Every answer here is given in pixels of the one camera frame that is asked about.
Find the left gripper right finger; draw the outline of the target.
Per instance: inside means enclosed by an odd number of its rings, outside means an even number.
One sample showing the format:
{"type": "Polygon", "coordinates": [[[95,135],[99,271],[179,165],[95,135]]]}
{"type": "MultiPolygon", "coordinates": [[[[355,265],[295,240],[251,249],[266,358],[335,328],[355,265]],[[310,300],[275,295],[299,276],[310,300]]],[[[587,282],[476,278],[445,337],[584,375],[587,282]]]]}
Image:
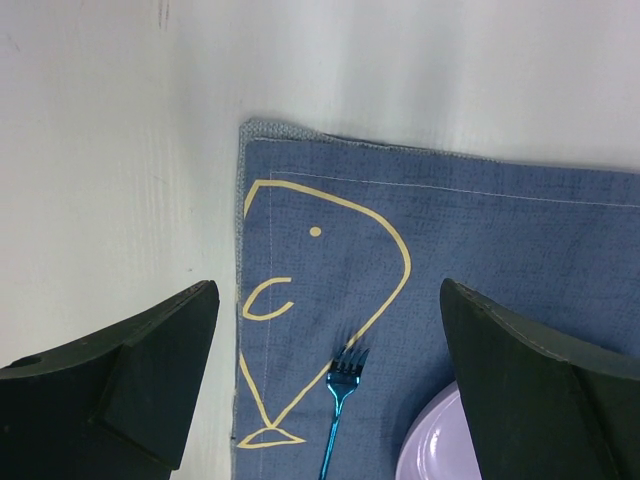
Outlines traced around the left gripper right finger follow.
{"type": "Polygon", "coordinates": [[[452,279],[440,309],[482,478],[638,478],[638,359],[452,279]]]}

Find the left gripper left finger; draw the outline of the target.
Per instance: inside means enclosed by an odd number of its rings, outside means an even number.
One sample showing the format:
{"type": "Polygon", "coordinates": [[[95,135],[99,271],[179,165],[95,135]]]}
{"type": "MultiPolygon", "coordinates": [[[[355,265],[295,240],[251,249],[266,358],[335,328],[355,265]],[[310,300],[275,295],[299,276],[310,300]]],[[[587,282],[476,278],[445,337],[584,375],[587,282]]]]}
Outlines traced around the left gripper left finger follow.
{"type": "Polygon", "coordinates": [[[1,370],[4,479],[168,479],[184,455],[219,310],[200,281],[1,370]]]}

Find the purple plastic plate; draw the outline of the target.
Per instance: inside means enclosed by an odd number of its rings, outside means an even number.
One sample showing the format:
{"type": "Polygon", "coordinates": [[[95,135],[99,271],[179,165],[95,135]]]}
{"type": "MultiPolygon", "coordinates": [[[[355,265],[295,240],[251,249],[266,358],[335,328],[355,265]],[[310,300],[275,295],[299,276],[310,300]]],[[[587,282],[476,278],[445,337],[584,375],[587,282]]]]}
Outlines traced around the purple plastic plate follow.
{"type": "Polygon", "coordinates": [[[395,479],[482,479],[456,382],[438,393],[411,425],[395,479]]]}

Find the blue metallic fork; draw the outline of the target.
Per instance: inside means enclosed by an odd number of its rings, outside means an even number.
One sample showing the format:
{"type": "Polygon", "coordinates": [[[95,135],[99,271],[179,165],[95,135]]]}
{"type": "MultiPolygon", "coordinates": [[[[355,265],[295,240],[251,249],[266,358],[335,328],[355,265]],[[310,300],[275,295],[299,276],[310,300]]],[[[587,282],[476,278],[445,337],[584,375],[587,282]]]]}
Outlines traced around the blue metallic fork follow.
{"type": "Polygon", "coordinates": [[[326,386],[334,399],[334,411],[318,477],[319,480],[327,479],[344,403],[360,385],[368,355],[368,348],[344,347],[330,362],[326,376],[326,386]]]}

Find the blue fish-print cloth placemat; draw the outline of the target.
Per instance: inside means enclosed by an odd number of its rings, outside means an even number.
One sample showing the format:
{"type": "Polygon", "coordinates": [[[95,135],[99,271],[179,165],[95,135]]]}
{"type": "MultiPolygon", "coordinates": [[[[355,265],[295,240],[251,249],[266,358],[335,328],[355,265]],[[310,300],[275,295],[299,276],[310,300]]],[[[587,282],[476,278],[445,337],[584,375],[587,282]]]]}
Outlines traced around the blue fish-print cloth placemat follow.
{"type": "Polygon", "coordinates": [[[617,353],[639,353],[639,177],[343,139],[239,130],[232,475],[314,479],[331,358],[369,353],[333,479],[390,479],[454,378],[443,280],[617,353]]]}

